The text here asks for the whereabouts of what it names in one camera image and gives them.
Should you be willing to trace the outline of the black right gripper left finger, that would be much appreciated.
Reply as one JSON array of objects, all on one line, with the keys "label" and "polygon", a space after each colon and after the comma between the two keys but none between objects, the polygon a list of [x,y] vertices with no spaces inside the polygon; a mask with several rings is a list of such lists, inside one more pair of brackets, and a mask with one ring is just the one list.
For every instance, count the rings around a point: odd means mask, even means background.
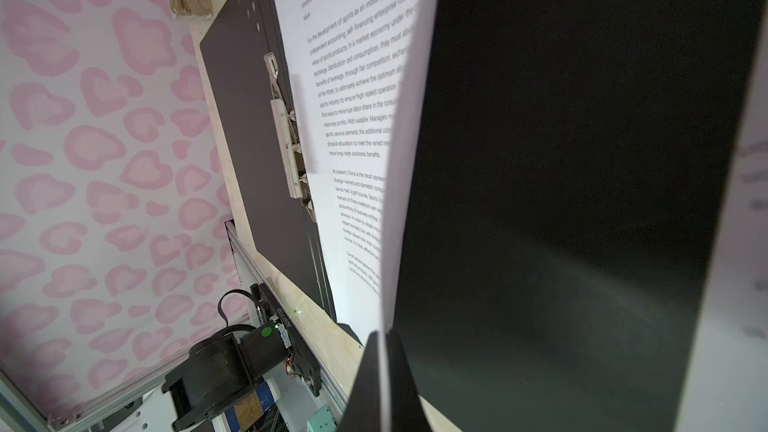
[{"label": "black right gripper left finger", "polygon": [[379,333],[372,332],[366,342],[343,417],[337,426],[338,432],[380,431],[378,342]]}]

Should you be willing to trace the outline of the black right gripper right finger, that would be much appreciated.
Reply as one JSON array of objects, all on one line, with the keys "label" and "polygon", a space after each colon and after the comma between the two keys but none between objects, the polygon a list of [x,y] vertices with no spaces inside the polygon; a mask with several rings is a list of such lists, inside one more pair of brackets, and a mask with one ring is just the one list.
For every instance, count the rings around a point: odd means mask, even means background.
[{"label": "black right gripper right finger", "polygon": [[386,347],[390,430],[431,432],[402,341],[395,330],[387,333]]}]

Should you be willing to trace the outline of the grey and black file folder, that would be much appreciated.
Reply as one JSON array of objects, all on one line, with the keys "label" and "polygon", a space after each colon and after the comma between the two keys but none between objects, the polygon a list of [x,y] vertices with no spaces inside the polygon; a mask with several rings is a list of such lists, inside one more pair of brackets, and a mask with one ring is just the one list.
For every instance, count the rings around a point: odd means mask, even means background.
[{"label": "grey and black file folder", "polygon": [[438,0],[394,329],[465,431],[675,428],[767,0]]}]

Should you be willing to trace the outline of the printed paper sheet corner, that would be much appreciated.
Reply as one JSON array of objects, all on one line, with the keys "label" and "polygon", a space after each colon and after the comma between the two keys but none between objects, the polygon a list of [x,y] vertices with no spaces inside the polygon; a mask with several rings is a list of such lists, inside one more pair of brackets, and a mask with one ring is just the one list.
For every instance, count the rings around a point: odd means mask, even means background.
[{"label": "printed paper sheet corner", "polygon": [[394,301],[385,201],[415,149],[436,0],[275,0],[324,263],[361,339]]}]

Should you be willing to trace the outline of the printed paper sheet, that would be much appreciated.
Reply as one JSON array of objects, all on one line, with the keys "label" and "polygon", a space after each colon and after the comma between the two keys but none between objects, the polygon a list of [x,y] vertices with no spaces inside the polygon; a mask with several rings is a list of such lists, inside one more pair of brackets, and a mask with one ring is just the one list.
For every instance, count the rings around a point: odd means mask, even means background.
[{"label": "printed paper sheet", "polygon": [[767,36],[759,39],[675,428],[767,428]]}]

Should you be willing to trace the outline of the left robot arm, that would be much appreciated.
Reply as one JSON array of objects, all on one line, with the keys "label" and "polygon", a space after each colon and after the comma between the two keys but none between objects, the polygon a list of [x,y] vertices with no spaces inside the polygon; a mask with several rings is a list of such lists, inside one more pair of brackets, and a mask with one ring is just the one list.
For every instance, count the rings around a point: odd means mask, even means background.
[{"label": "left robot arm", "polygon": [[225,412],[282,363],[288,349],[272,321],[256,328],[237,324],[195,344],[188,357],[164,377],[177,414],[174,431],[185,431]]}]

